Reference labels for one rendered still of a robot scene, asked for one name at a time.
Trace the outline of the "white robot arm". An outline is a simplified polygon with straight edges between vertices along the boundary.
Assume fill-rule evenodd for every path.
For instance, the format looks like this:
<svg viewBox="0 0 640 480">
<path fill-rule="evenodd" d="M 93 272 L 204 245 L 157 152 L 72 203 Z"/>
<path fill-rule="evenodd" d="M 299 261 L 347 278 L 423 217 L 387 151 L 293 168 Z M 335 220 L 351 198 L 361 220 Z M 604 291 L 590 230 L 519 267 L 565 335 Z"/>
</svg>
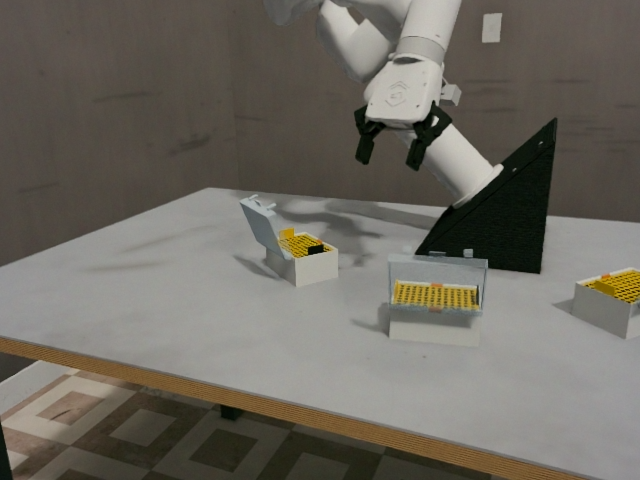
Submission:
<svg viewBox="0 0 640 480">
<path fill-rule="evenodd" d="M 444 72 L 443 60 L 461 1 L 262 0 L 262 3 L 270 19 L 279 26 L 289 25 L 319 5 L 316 22 L 319 43 L 353 81 L 363 84 L 399 54 L 426 57 Z M 358 26 L 347 11 L 352 6 L 370 23 L 365 19 Z M 369 103 L 383 69 L 365 89 L 364 105 Z M 422 163 L 456 198 L 455 209 L 473 198 L 503 169 L 500 164 L 494 170 L 452 124 L 427 147 Z"/>
</svg>

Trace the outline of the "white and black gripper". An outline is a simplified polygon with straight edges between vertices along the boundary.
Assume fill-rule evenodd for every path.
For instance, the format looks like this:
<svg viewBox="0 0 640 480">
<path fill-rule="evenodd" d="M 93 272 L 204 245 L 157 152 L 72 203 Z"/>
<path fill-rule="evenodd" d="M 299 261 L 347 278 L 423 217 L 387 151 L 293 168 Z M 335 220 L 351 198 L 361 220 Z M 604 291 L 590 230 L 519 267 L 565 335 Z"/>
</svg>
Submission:
<svg viewBox="0 0 640 480">
<path fill-rule="evenodd" d="M 418 171 L 427 147 L 452 123 L 452 118 L 438 107 L 442 75 L 439 65 L 416 54 L 399 54 L 388 62 L 369 104 L 354 112 L 361 135 L 355 159 L 363 165 L 369 164 L 374 148 L 372 140 L 382 130 L 416 133 L 417 139 L 411 143 L 406 165 Z M 435 116 L 438 121 L 433 125 Z M 369 120 L 366 124 L 365 118 Z"/>
</svg>

